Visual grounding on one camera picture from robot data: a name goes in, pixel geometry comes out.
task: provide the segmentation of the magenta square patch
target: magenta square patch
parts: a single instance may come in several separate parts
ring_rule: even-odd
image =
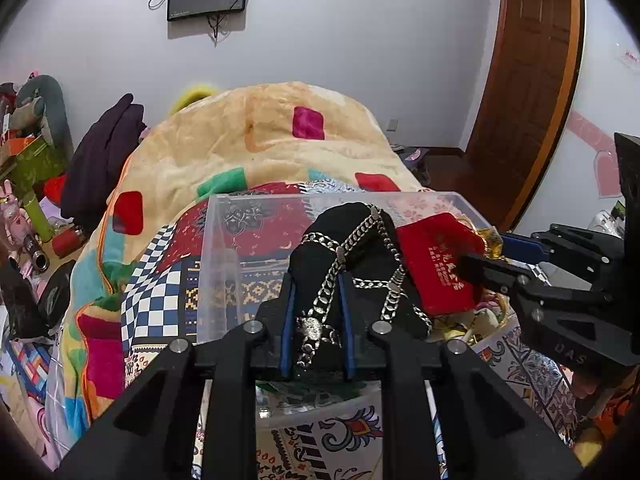
[[[299,139],[324,140],[324,116],[311,108],[296,106],[292,132]]]

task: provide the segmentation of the baseboard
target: baseboard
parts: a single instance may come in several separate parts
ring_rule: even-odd
[[[427,155],[455,155],[455,156],[463,156],[465,152],[463,152],[460,148],[443,148],[443,147],[434,147],[430,148],[429,146],[425,146],[428,150]]]

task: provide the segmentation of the door panel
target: door panel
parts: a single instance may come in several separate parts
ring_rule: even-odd
[[[577,59],[571,44],[572,34],[579,31],[579,7],[572,16],[575,9],[572,0],[501,3],[504,27],[465,154],[468,171],[458,179],[458,190],[503,229],[516,216],[514,204],[525,202],[527,187],[533,193],[532,176],[542,172],[541,159],[551,156],[549,142],[561,131],[558,114],[570,100],[567,67],[575,67]]]

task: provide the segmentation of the red bag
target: red bag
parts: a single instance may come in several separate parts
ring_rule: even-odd
[[[462,254],[483,254],[484,240],[451,213],[442,213],[396,229],[400,247],[423,310],[430,316],[465,312],[475,307],[482,287],[459,279]]]

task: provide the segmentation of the blanket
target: blanket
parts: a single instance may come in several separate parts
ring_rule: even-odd
[[[126,161],[71,276],[60,360],[66,422],[79,438],[124,388],[120,304],[159,229],[213,193],[332,177],[368,190],[420,190],[372,113],[299,82],[236,89],[155,126]],[[114,225],[118,198],[142,196],[136,234]]]

